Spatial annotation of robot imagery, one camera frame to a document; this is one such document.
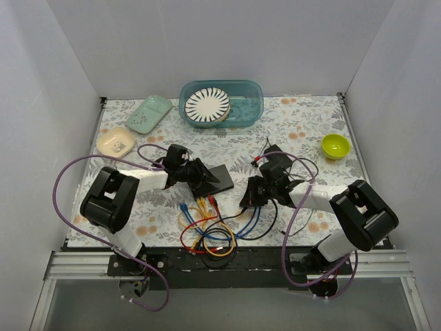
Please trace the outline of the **green rectangular ceramic dish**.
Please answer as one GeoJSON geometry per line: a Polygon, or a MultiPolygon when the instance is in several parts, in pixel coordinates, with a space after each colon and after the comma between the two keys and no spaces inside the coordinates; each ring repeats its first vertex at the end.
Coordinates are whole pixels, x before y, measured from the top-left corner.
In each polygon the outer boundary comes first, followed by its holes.
{"type": "Polygon", "coordinates": [[[169,99],[151,95],[128,117],[126,126],[138,133],[148,134],[171,108],[169,99]]]}

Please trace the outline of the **aluminium frame rail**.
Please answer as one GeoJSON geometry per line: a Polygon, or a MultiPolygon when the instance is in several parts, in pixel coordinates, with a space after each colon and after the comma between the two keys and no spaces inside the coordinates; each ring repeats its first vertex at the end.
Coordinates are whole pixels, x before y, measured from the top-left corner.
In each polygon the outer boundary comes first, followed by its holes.
{"type": "MultiPolygon", "coordinates": [[[[108,279],[111,252],[54,252],[44,279],[108,279]]],[[[414,273],[404,250],[358,253],[358,278],[409,278],[414,273]]]]}

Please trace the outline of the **floral table mat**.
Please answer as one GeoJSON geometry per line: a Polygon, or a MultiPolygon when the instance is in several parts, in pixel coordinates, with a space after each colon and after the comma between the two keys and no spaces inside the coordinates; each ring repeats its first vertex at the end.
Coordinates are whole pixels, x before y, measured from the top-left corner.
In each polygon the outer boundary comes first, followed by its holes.
{"type": "MultiPolygon", "coordinates": [[[[136,149],[144,143],[168,147],[176,143],[188,148],[193,157],[200,157],[208,167],[225,164],[234,182],[231,190],[216,194],[223,217],[241,211],[239,202],[247,187],[249,177],[260,174],[251,166],[253,158],[261,153],[267,139],[285,151],[311,160],[318,166],[316,184],[350,184],[364,179],[358,155],[351,147],[349,155],[339,161],[326,159],[321,141],[327,134],[340,134],[350,140],[351,135],[338,98],[333,97],[270,97],[264,98],[263,115],[247,128],[198,129],[190,126],[180,115],[178,99],[172,99],[172,109],[149,134],[132,133],[136,138],[134,149],[124,159],[149,165],[137,155],[136,149]]],[[[128,116],[141,104],[141,100],[107,101],[99,124],[98,137],[112,128],[123,127],[128,116]]],[[[83,231],[104,238],[103,233],[80,215],[81,204],[98,171],[104,166],[131,169],[129,165],[107,159],[83,161],[88,166],[81,184],[81,193],[69,220],[83,231]]],[[[80,164],[71,170],[80,168],[80,164]]],[[[180,203],[196,205],[192,193],[184,183],[177,183],[167,190],[153,190],[136,196],[130,225],[138,238],[149,247],[182,247],[180,235],[184,226],[178,221],[180,203]]],[[[283,242],[281,230],[285,230],[294,211],[278,206],[278,218],[269,233],[256,241],[238,240],[239,248],[245,246],[280,246],[283,242]]],[[[333,214],[318,210],[299,211],[289,237],[289,245],[309,246],[340,229],[333,214]]]]}

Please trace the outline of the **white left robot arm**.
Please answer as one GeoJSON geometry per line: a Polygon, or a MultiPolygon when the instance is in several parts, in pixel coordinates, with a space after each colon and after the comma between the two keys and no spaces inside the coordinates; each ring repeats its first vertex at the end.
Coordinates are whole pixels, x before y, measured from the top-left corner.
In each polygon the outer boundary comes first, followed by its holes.
{"type": "Polygon", "coordinates": [[[187,183],[193,190],[220,182],[199,158],[192,159],[187,148],[180,145],[170,145],[165,157],[152,165],[122,171],[102,168],[81,203],[81,216],[100,228],[119,254],[137,257],[143,247],[129,225],[137,194],[170,188],[178,182],[187,183]]]}

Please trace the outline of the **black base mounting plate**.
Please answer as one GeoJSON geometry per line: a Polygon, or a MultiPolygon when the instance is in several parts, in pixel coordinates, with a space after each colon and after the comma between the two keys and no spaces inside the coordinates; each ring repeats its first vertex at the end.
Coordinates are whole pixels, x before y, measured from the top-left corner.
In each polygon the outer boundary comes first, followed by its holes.
{"type": "MultiPolygon", "coordinates": [[[[322,272],[306,269],[298,262],[309,253],[308,246],[288,246],[285,264],[293,281],[306,283],[313,276],[321,276],[337,262],[328,265],[322,272]]],[[[281,247],[241,247],[234,258],[223,269],[226,262],[212,261],[207,256],[192,255],[184,248],[143,248],[139,259],[155,267],[168,281],[171,289],[191,288],[286,288],[306,290],[291,286],[282,271],[281,247]]],[[[107,275],[121,279],[149,277],[151,289],[162,289],[161,278],[143,265],[113,253],[107,266],[107,275]]]]}

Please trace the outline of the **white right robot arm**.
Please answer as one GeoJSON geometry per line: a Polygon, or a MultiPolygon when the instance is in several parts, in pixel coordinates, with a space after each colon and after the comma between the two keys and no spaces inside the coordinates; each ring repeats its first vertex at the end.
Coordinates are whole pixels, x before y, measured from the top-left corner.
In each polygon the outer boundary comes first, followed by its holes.
{"type": "Polygon", "coordinates": [[[347,186],[312,185],[302,179],[291,180],[273,162],[262,164],[260,172],[260,176],[248,178],[240,207],[263,206],[275,199],[290,208],[332,213],[340,224],[339,231],[319,241],[298,262],[307,270],[325,271],[354,250],[368,252],[398,227],[395,212],[362,179],[347,186]]]}

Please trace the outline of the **black power adapter brick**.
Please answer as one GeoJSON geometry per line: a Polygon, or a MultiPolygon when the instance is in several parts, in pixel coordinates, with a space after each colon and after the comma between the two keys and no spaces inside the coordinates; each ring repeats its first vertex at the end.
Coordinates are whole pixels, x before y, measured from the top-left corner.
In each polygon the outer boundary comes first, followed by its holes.
{"type": "Polygon", "coordinates": [[[281,154],[282,150],[276,145],[270,145],[264,150],[265,154],[271,153],[267,157],[268,161],[278,164],[282,168],[287,168],[292,165],[293,161],[286,155],[281,154]]]}

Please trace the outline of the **blue striped white plate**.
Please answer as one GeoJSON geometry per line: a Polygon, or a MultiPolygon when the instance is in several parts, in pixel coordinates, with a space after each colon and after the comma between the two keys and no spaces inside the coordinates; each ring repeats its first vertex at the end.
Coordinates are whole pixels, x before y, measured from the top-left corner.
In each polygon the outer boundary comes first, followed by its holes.
{"type": "Polygon", "coordinates": [[[192,94],[185,102],[187,118],[196,123],[222,121],[231,108],[229,95],[219,88],[203,88],[192,94]]]}

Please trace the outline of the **teal plastic basin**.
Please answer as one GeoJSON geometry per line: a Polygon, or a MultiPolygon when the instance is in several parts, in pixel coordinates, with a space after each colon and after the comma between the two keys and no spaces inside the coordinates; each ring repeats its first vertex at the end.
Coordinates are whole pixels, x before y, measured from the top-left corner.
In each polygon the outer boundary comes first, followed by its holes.
{"type": "Polygon", "coordinates": [[[187,83],[178,109],[195,128],[246,128],[263,114],[261,87],[248,80],[206,80],[187,83]]]}

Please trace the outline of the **lime green bowl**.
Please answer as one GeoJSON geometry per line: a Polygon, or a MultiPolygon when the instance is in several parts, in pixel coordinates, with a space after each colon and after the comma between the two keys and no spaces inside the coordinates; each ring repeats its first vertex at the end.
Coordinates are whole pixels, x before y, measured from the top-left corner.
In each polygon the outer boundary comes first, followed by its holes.
{"type": "Polygon", "coordinates": [[[345,158],[350,150],[350,142],[339,134],[328,134],[323,137],[321,147],[328,159],[341,160],[345,158]]]}

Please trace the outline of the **beige square panda dish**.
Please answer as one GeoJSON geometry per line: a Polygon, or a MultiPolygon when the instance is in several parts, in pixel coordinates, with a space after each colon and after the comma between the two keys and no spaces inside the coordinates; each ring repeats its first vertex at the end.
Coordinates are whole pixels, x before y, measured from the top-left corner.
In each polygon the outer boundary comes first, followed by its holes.
{"type": "Polygon", "coordinates": [[[98,138],[96,147],[98,151],[109,157],[122,158],[135,146],[136,139],[127,129],[113,128],[98,138]]]}

